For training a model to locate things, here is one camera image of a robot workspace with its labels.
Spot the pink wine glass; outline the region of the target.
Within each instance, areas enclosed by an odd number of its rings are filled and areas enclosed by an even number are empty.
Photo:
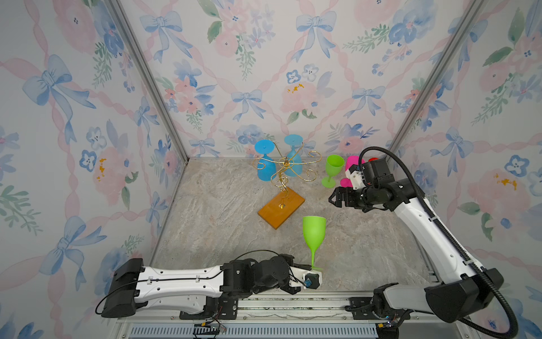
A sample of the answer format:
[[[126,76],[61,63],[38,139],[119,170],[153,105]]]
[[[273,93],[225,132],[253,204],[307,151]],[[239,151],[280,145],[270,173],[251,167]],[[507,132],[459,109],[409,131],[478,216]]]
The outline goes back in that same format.
[[[352,165],[359,165],[359,156],[350,156],[350,157],[348,157],[347,162],[345,164],[345,171],[348,168],[350,168]],[[347,183],[347,179],[346,179],[346,176],[345,176],[345,178],[341,179],[340,186],[341,187],[347,187],[346,183]]]

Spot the green wine glass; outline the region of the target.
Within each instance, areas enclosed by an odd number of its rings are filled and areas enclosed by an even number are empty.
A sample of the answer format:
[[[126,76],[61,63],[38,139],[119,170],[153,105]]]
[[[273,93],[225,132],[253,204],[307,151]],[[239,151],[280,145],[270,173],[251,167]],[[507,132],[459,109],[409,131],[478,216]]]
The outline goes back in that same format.
[[[325,188],[335,188],[335,177],[344,169],[344,158],[340,155],[329,155],[326,159],[325,172],[326,177],[322,179],[322,185]]]
[[[303,238],[311,252],[311,266],[313,270],[322,271],[316,267],[316,251],[323,244],[327,220],[320,216],[305,216],[303,218]]]

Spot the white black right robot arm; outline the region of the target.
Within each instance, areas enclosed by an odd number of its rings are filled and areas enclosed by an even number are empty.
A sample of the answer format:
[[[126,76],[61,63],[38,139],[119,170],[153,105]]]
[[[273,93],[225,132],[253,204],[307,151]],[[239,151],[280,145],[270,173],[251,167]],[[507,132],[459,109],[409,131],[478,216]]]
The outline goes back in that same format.
[[[351,311],[372,312],[381,319],[402,310],[422,312],[452,323],[490,305],[503,276],[495,268],[484,268],[451,235],[412,176],[396,180],[384,159],[351,164],[345,175],[351,184],[335,188],[329,202],[364,213],[377,209],[393,212],[415,236],[437,276],[437,281],[428,285],[380,286],[373,291],[370,306],[350,306]]]

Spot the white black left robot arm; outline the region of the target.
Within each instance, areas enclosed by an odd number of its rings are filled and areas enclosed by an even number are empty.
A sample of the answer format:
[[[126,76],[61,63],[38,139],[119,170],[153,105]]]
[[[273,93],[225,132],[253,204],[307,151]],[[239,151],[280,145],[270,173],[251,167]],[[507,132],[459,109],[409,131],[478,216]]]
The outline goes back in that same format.
[[[246,299],[269,290],[296,295],[317,290],[322,282],[320,272],[295,264],[288,254],[273,253],[262,261],[241,255],[222,265],[193,270],[153,268],[141,258],[132,258],[114,271],[110,289],[95,313],[120,319],[140,309],[161,309],[206,318],[217,313],[220,299]]]

